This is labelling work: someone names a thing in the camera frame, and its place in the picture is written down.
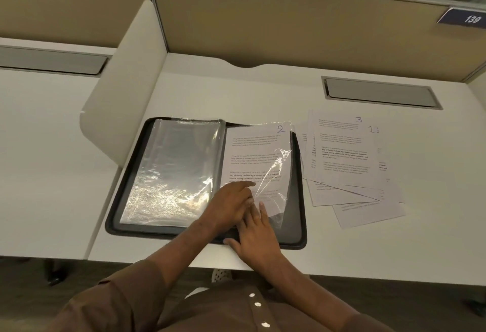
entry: white desk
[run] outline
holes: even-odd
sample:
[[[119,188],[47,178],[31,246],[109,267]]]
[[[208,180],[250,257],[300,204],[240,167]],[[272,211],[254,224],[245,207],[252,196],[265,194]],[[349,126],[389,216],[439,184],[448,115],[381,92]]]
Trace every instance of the white desk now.
[[[432,87],[443,111],[326,100],[321,76]],[[486,113],[468,86],[329,70],[264,65],[239,69],[213,58],[169,53],[143,121],[174,116],[238,123],[307,119],[309,109],[355,111],[375,119],[407,215],[342,230],[330,206],[304,198],[308,241],[285,256],[302,272],[486,285]],[[90,260],[134,262],[164,240],[109,235]],[[247,269],[226,246],[210,244],[191,266]]]
[[[88,256],[118,169],[79,129],[97,81],[0,70],[0,255]]]

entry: beige partition panel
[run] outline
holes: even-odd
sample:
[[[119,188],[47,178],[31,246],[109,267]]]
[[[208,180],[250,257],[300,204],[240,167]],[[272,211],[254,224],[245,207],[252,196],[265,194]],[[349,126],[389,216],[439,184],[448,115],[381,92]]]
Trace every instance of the beige partition panel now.
[[[117,47],[144,0],[0,0],[0,37]]]
[[[436,24],[446,6],[399,0],[157,0],[170,52],[461,81],[486,31]]]

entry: right hand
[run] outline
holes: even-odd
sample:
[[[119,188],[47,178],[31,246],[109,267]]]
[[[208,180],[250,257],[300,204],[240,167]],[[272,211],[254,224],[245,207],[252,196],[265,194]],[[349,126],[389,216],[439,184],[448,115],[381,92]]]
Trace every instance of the right hand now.
[[[275,232],[268,221],[268,214],[263,202],[259,204],[258,213],[255,204],[246,211],[243,220],[236,225],[240,233],[240,242],[235,239],[225,239],[235,253],[262,276],[275,265],[275,261],[282,258],[280,245]]]

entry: floor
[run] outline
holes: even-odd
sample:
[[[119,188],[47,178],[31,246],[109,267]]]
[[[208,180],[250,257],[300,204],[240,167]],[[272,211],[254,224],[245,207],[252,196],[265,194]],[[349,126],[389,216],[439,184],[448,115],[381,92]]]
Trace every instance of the floor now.
[[[124,264],[76,261],[63,283],[48,287],[42,261],[0,260],[0,330],[42,331],[64,303]],[[207,285],[211,270],[190,268],[172,290],[171,308],[194,288]],[[481,299],[484,287],[312,276],[362,313],[397,332],[486,331],[486,319],[470,313],[464,298]]]

